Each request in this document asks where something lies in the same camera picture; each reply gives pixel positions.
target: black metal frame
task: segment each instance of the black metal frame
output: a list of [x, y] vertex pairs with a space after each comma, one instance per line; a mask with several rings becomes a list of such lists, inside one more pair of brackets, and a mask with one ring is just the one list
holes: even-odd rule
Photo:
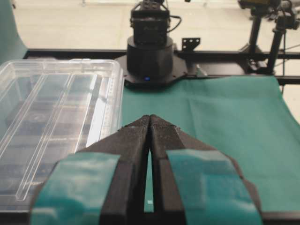
[[[187, 63], [187, 79], [220, 78], [232, 75], [257, 75], [249, 72], [248, 59], [257, 61], [266, 60], [269, 52], [246, 53], [238, 51], [175, 51]], [[56, 58], [69, 59], [116, 59], [126, 55], [126, 50], [77, 50], [77, 49], [29, 49], [25, 59], [31, 58]], [[278, 53], [278, 59], [300, 60], [300, 52]], [[198, 68], [201, 67], [207, 76], [199, 76]], [[299, 76], [275, 76], [280, 85], [300, 84]]]

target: green tape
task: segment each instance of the green tape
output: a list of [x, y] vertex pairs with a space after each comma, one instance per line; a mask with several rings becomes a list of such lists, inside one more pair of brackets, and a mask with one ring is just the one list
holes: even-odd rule
[[245, 178], [256, 185], [263, 211], [300, 210], [300, 126], [276, 78], [239, 76], [182, 80], [161, 90], [125, 88], [122, 113], [124, 124], [156, 114], [236, 159]]
[[60, 161], [34, 204], [31, 225], [98, 225], [119, 155], [80, 152]]
[[169, 150], [188, 225], [261, 225], [230, 160], [219, 151]]

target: transparent plastic box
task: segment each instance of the transparent plastic box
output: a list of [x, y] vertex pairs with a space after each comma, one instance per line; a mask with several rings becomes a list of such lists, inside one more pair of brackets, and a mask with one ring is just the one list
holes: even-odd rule
[[113, 60], [16, 60], [0, 67], [0, 211], [26, 211], [55, 163], [121, 126]]

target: black mount plate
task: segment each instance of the black mount plate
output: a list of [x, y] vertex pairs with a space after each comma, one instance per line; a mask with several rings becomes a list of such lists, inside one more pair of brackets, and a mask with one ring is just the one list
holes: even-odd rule
[[182, 39], [182, 50], [184, 52], [193, 51], [201, 42], [199, 37], [189, 37]]
[[133, 87], [162, 87], [166, 86], [175, 80], [178, 80], [188, 74], [188, 69], [186, 66], [186, 62], [177, 57], [173, 56], [173, 70], [170, 74], [165, 77], [157, 78], [155, 80], [151, 80], [148, 77], [140, 77], [130, 73], [127, 70], [127, 56], [124, 55], [116, 59], [123, 68], [124, 77], [125, 77], [125, 85], [133, 86]]

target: black camera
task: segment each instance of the black camera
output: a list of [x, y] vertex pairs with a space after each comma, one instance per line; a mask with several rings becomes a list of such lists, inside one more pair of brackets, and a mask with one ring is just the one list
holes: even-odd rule
[[170, 27], [170, 11], [163, 1], [144, 0], [131, 11], [131, 27], [137, 45], [164, 45]]
[[244, 8], [277, 8], [281, 0], [238, 0], [242, 9]]

